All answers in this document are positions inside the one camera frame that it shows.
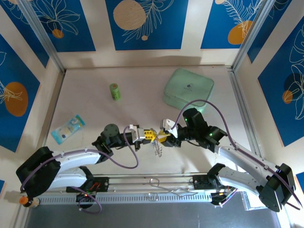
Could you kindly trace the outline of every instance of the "white floor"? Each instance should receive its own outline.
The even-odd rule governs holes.
[[[232,136],[249,148],[228,71],[224,66],[184,67],[192,72],[210,77],[215,82],[210,99],[225,116]],[[179,110],[162,101],[164,87],[176,67],[94,68],[67,70],[59,96],[50,132],[76,114],[86,123],[85,127],[58,145],[50,132],[46,146],[51,150],[71,150],[90,145],[107,124],[116,124],[122,132],[129,124],[142,128],[159,129],[164,118],[176,120]],[[121,100],[113,101],[109,85],[117,83]],[[224,130],[217,112],[208,106],[204,118],[209,125]],[[106,161],[88,168],[93,174],[145,174],[207,172],[215,163],[224,163],[231,168],[230,161],[214,155],[208,150],[184,142],[181,148],[163,147],[162,157],[157,157],[151,145],[142,145],[137,152],[140,164],[135,170],[126,170]],[[124,165],[134,165],[135,159],[128,148],[115,151],[112,157]]]

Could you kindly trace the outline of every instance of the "green can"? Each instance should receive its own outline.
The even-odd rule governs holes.
[[[120,91],[116,83],[110,84],[110,91],[113,100],[118,101],[120,99]]]

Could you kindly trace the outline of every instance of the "purple cable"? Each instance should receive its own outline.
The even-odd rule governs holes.
[[[90,197],[92,200],[94,200],[97,205],[99,206],[99,210],[98,211],[88,211],[88,210],[84,210],[80,207],[80,203],[85,199],[85,198],[82,198],[79,202],[78,202],[78,207],[79,207],[79,210],[84,212],[84,213],[87,213],[87,214],[91,214],[91,215],[96,215],[96,214],[99,214],[101,211],[102,211],[102,207],[101,207],[101,204],[100,202],[98,202],[93,196],[91,196],[90,194],[88,194],[87,192],[83,191],[82,189],[80,188],[77,188],[77,187],[71,187],[85,195],[87,195],[88,197]]]
[[[225,118],[224,118],[222,112],[221,112],[213,103],[211,103],[210,101],[202,100],[202,99],[197,99],[197,100],[193,100],[193,101],[190,101],[189,103],[187,103],[187,104],[183,107],[183,109],[180,111],[179,115],[177,116],[177,120],[176,120],[174,126],[172,127],[172,129],[173,129],[174,127],[176,127],[176,125],[177,125],[178,121],[180,120],[180,117],[181,117],[182,113],[184,112],[184,110],[185,110],[190,104],[192,104],[192,103],[194,103],[194,102],[205,102],[205,103],[211,105],[212,107],[214,107],[214,108],[217,110],[217,112],[219,113],[220,117],[222,118],[222,120],[223,120],[223,122],[224,122],[226,131],[227,131],[228,138],[229,138],[231,144],[234,146],[234,148],[236,148],[238,151],[240,151],[242,154],[246,155],[246,156],[249,157],[250,159],[254,160],[256,163],[258,163],[259,165],[261,165],[263,168],[266,167],[266,165],[265,165],[264,163],[262,163],[259,159],[255,158],[255,157],[252,156],[251,154],[249,154],[249,153],[247,153],[246,151],[244,151],[244,150],[242,150],[242,149],[240,149],[240,148],[237,147],[237,145],[234,143],[234,140],[233,140],[232,137],[231,137],[230,131],[229,131],[229,129],[228,129],[227,122],[226,122],[226,120],[225,120]],[[298,199],[298,197],[296,196],[295,192],[294,192],[294,191],[292,190],[292,188],[286,183],[286,181],[285,181],[282,177],[280,177],[280,175],[277,174],[273,169],[271,169],[271,168],[268,167],[267,170],[269,170],[273,175],[275,175],[275,176],[276,176],[276,177],[285,185],[285,187],[290,191],[290,193],[293,195],[293,197],[295,198],[295,200],[297,201],[297,203],[301,206],[301,208],[303,208],[303,206],[302,206],[300,200]],[[298,207],[296,207],[296,206],[294,206],[294,205],[292,205],[292,204],[290,204],[290,203],[287,203],[287,204],[290,205],[290,206],[292,206],[293,208],[295,208],[295,209],[297,209],[297,210],[300,210]]]
[[[127,140],[127,137],[126,137],[126,135],[125,135],[125,131],[126,131],[128,128],[129,128],[129,126],[126,126],[126,127],[124,128],[124,130],[123,130],[123,136],[124,136],[124,137],[123,137],[123,138],[124,138],[124,140],[125,140],[125,143],[126,143],[127,146],[130,148],[132,154],[134,155],[134,157],[135,157],[135,159],[136,159],[136,165],[135,165],[135,166],[129,167],[129,166],[121,165],[121,164],[119,164],[118,162],[116,162],[113,158],[111,158],[109,155],[107,155],[106,153],[101,152],[101,151],[98,151],[98,150],[77,150],[77,151],[66,152],[66,153],[64,153],[64,154],[59,154],[59,155],[56,155],[56,156],[54,156],[54,157],[51,157],[51,158],[47,159],[46,161],[44,161],[43,163],[41,163],[39,166],[37,166],[37,167],[29,174],[29,176],[27,176],[26,179],[23,181],[23,183],[22,183],[22,185],[21,185],[21,187],[20,187],[20,191],[21,191],[21,192],[24,191],[24,186],[27,184],[27,182],[29,181],[29,179],[31,179],[32,176],[33,176],[39,169],[41,169],[42,166],[44,166],[45,164],[49,163],[50,161],[52,161],[52,160],[54,160],[54,159],[61,158],[61,157],[63,157],[63,156],[67,156],[67,155],[73,155],[73,154],[78,154],[78,153],[83,153],[83,152],[96,152],[96,153],[99,153],[99,154],[101,154],[101,155],[107,157],[107,158],[110,159],[115,165],[118,165],[119,167],[122,167],[122,168],[125,168],[125,169],[135,169],[135,168],[138,166],[139,161],[138,161],[138,157],[137,157],[135,151],[133,150],[133,148],[132,148],[131,145],[129,144],[129,142],[128,142],[128,140]]]

